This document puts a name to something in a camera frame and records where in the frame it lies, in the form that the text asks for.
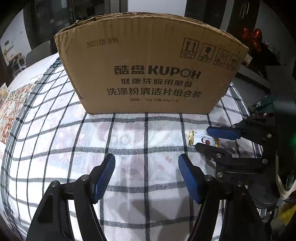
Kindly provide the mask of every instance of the chair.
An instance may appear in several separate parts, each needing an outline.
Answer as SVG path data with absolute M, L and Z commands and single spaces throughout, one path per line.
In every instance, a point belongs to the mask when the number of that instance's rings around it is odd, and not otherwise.
M 47 40 L 29 52 L 26 56 L 26 67 L 52 55 L 51 41 Z

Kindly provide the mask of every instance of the brown cardboard box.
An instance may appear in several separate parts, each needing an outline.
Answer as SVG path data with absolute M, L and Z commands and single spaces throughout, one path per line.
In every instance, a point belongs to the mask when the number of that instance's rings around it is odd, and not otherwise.
M 54 38 L 90 114 L 208 114 L 248 51 L 202 22 L 143 12 L 76 22 Z

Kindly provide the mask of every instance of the metal screw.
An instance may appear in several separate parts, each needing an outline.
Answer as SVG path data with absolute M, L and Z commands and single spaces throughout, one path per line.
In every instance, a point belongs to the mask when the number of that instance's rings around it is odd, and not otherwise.
M 205 175 L 205 179 L 207 181 L 211 181 L 211 180 L 213 180 L 213 177 L 211 175 Z
M 86 181 L 87 179 L 89 179 L 89 175 L 83 175 L 81 177 L 81 180 Z
M 59 184 L 58 181 L 53 181 L 53 182 L 51 183 L 51 186 L 54 188 L 54 187 L 56 187 L 58 184 Z
M 217 173 L 217 177 L 218 177 L 218 178 L 223 177 L 223 172 L 218 172 L 218 173 Z
M 243 185 L 243 183 L 242 183 L 242 181 L 237 180 L 237 181 L 236 181 L 236 185 L 238 185 L 239 187 L 241 187 L 241 186 Z

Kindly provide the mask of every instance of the white basket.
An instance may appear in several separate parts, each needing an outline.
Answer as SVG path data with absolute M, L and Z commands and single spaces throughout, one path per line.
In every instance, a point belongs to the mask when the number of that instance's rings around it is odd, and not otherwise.
M 8 94 L 6 83 L 4 83 L 0 88 L 0 106 L 2 105 L 3 101 L 5 100 Z

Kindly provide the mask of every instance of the white and black plaid cloth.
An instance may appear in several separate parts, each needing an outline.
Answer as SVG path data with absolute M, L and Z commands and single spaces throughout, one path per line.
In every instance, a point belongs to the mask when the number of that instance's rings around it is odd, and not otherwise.
M 186 240 L 199 205 L 189 198 L 178 156 L 187 153 L 205 174 L 215 173 L 214 165 L 187 145 L 189 130 L 206 134 L 209 125 L 231 126 L 244 115 L 246 106 L 232 84 L 209 115 L 89 115 L 58 58 L 11 129 L 1 167 L 1 213 L 25 239 L 51 181 L 73 182 L 112 153 L 114 173 L 94 206 L 107 240 Z M 236 157 L 262 153 L 243 138 L 221 140 L 220 147 Z M 213 240 L 221 230 L 224 202 L 220 205 Z M 73 201 L 69 208 L 74 236 L 82 240 Z

